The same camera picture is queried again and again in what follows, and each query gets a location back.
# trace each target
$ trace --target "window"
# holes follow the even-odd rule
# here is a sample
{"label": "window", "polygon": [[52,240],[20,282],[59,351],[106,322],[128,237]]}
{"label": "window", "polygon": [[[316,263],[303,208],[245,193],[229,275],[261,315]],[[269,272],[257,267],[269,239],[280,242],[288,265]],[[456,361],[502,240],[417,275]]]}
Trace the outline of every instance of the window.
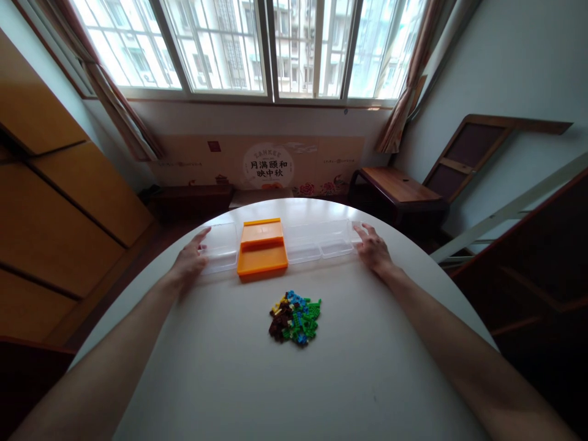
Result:
{"label": "window", "polygon": [[335,19],[335,21],[333,22],[333,45],[337,45],[337,42],[339,41],[339,20]]}
{"label": "window", "polygon": [[164,56],[165,67],[167,68],[167,70],[175,72],[176,68],[173,65],[172,57],[170,57],[170,52],[167,49],[162,49],[161,54]]}
{"label": "window", "polygon": [[[397,99],[404,87],[417,42],[424,0],[366,0],[361,9],[350,97]],[[386,78],[390,71],[392,77]]]}
{"label": "window", "polygon": [[337,63],[331,63],[331,67],[329,69],[329,84],[333,85],[336,82],[337,78]]}
{"label": "window", "polygon": [[314,80],[314,69],[312,67],[305,67],[304,68],[304,89],[307,89],[308,86],[312,86],[312,82]]}
{"label": "window", "polygon": [[110,18],[115,22],[117,28],[126,28],[129,25],[127,14],[123,9],[120,0],[106,0],[105,2]]}
{"label": "window", "polygon": [[354,0],[71,1],[130,97],[167,89],[161,96],[351,105],[398,99],[427,3],[363,0],[359,10]]}
{"label": "window", "polygon": [[153,9],[151,9],[149,0],[143,0],[143,11],[145,15],[147,15],[147,18],[149,18],[151,21],[155,21],[155,14],[153,14]]}
{"label": "window", "polygon": [[178,2],[178,13],[179,13],[179,22],[182,24],[183,28],[189,28],[190,23],[188,23],[188,15],[186,14],[186,8],[184,8],[183,2]]}
{"label": "window", "polygon": [[286,11],[280,12],[280,33],[285,36],[290,33],[290,17]]}
{"label": "window", "polygon": [[290,78],[290,59],[282,58],[277,65],[277,76],[285,79]]}
{"label": "window", "polygon": [[251,65],[253,67],[253,75],[255,78],[262,76],[262,64],[259,61],[254,61]]}
{"label": "window", "polygon": [[292,28],[292,51],[298,52],[298,28]]}
{"label": "window", "polygon": [[255,21],[255,12],[251,11],[249,6],[245,7],[245,23],[247,24],[247,33],[255,34],[257,32],[257,25]]}
{"label": "window", "polygon": [[[213,72],[213,67],[210,64],[210,58],[208,57],[208,55],[204,55],[203,57],[204,62],[206,64],[206,70],[209,74],[211,74]],[[198,71],[198,73],[203,74],[204,67],[202,66],[202,59],[197,54],[194,54],[194,64],[196,65],[196,70]]]}
{"label": "window", "polygon": [[145,58],[142,49],[128,48],[127,54],[129,54],[130,60],[139,72],[147,72],[149,70],[149,63],[147,63],[147,59]]}

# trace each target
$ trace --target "poster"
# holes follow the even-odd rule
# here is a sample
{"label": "poster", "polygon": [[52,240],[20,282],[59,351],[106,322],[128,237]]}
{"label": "poster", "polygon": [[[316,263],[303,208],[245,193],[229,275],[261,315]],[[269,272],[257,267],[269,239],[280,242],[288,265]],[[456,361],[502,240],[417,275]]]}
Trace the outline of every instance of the poster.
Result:
{"label": "poster", "polygon": [[363,137],[164,135],[159,140],[166,157],[148,165],[161,186],[289,187],[300,197],[347,193],[364,146]]}

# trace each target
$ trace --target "white wall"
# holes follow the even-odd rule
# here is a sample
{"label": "white wall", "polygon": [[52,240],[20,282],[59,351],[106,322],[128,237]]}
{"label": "white wall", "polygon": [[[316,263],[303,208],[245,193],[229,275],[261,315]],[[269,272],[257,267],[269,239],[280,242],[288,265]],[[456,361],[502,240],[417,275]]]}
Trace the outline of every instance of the white wall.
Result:
{"label": "white wall", "polygon": [[86,109],[74,87],[11,1],[0,2],[0,28],[133,190],[138,192],[151,185],[153,177],[150,172],[130,158],[116,130],[109,130],[111,136]]}
{"label": "white wall", "polygon": [[458,235],[588,151],[588,2],[484,0],[396,166],[422,182],[469,113],[573,122],[562,136],[516,134],[451,205]]}
{"label": "white wall", "polygon": [[[104,124],[100,103],[86,101]],[[361,136],[366,142],[362,167],[386,165],[389,154],[374,153],[389,110],[268,107],[250,105],[194,104],[179,102],[132,102],[132,106],[155,135],[299,135]]]}

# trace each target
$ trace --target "table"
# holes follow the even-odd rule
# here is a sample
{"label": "table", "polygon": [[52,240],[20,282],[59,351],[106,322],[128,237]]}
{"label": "table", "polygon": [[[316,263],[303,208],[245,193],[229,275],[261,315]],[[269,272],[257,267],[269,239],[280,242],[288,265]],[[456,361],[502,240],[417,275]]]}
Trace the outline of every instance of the table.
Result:
{"label": "table", "polygon": [[[281,217],[284,224],[349,218],[372,224],[392,258],[482,338],[492,337],[441,268],[404,235],[345,205],[271,200],[208,225]],[[94,347],[171,267],[188,234],[151,262],[96,325]],[[486,439],[384,285],[349,254],[292,265],[242,284],[236,271],[201,277],[173,307],[115,439]],[[285,291],[321,298],[308,347],[268,334]]]}
{"label": "table", "polygon": [[355,170],[349,184],[350,197],[358,176],[374,186],[392,204],[394,227],[400,226],[407,213],[426,213],[428,224],[438,229],[449,215],[447,201],[394,167],[364,167]]}

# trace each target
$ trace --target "hand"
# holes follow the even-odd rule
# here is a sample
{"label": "hand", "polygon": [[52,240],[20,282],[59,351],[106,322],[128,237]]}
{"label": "hand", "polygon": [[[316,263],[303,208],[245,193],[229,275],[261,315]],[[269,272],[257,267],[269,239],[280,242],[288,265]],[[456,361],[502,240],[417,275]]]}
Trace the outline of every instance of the hand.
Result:
{"label": "hand", "polygon": [[353,227],[361,238],[361,243],[357,245],[357,254],[370,270],[383,277],[387,271],[395,269],[396,265],[392,262],[386,242],[378,236],[375,228],[369,224],[361,226],[367,233],[357,226]]}
{"label": "hand", "polygon": [[167,274],[171,279],[185,284],[186,282],[192,282],[200,275],[208,263],[208,257],[200,255],[200,251],[206,249],[206,245],[201,245],[201,242],[210,229],[211,227],[202,230],[179,252],[176,262],[174,262]]}

